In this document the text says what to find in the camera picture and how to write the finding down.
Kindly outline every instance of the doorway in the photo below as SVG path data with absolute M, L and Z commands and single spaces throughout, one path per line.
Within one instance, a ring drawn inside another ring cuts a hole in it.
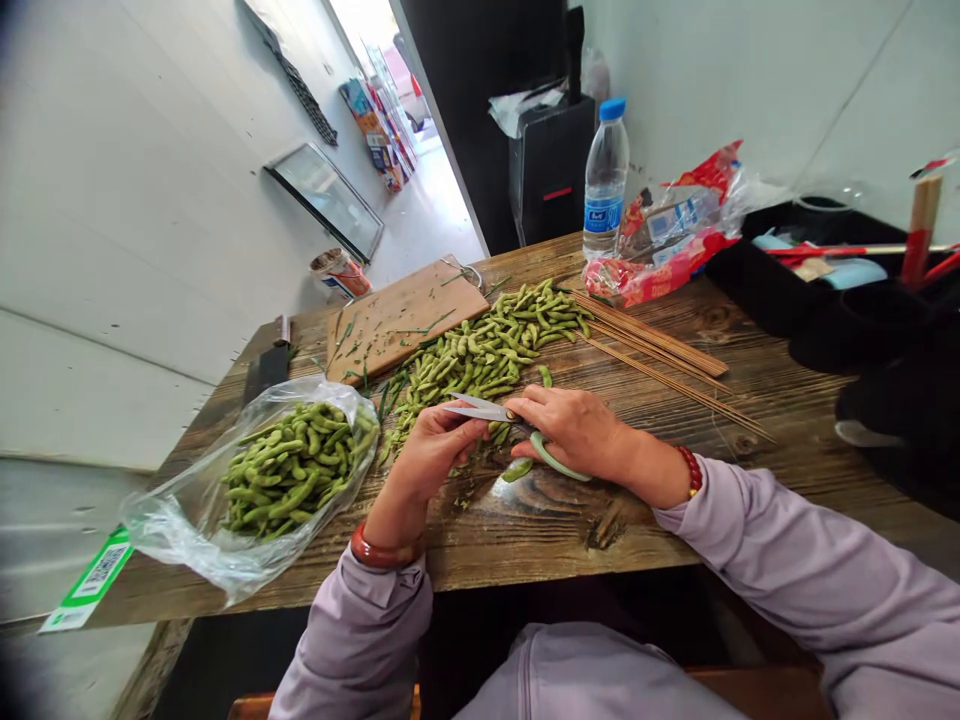
M 321 0 L 338 33 L 416 157 L 403 191 L 382 212 L 383 242 L 366 271 L 383 287 L 438 257 L 453 254 L 470 263 L 489 257 L 462 176 L 445 144 L 443 124 L 430 102 L 429 86 L 416 68 L 416 50 L 406 39 L 390 0 Z

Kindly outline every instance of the glass panel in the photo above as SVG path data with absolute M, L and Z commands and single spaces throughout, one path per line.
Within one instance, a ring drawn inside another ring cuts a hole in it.
M 357 250 L 368 258 L 373 255 L 383 223 L 316 147 L 304 145 L 274 170 Z

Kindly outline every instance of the blue bottle cap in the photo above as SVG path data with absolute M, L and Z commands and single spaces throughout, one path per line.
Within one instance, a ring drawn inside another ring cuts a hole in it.
M 612 100 L 607 100 L 600 106 L 600 122 L 608 122 L 610 120 L 622 118 L 626 109 L 626 98 L 613 98 Z

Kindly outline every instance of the red chopstick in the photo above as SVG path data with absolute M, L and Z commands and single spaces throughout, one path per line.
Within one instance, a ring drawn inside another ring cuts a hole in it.
M 902 255 L 906 252 L 906 245 L 843 245 L 816 247 L 814 245 L 797 245 L 791 248 L 774 248 L 766 250 L 768 255 L 777 257 L 857 257 L 862 255 Z M 930 252 L 954 252 L 960 250 L 957 245 L 933 245 Z
M 960 253 L 951 255 L 939 265 L 934 265 L 930 272 L 923 276 L 923 284 L 929 285 L 957 268 L 960 268 Z

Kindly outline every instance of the person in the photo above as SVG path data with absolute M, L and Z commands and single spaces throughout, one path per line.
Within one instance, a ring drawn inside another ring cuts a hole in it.
M 484 421 L 444 409 L 451 405 L 420 413 L 366 524 L 320 587 L 272 720 L 410 716 L 432 605 L 420 552 L 427 503 L 486 432 Z M 567 467 L 636 494 L 733 591 L 815 653 L 838 717 L 960 716 L 960 587 L 948 578 L 768 470 L 699 456 L 688 464 L 591 393 L 531 385 L 505 405 L 550 438 Z M 529 442 L 512 454 L 537 458 Z M 401 566 L 364 564 L 391 561 Z M 525 628 L 457 717 L 743 716 L 658 648 L 600 624 L 563 623 Z

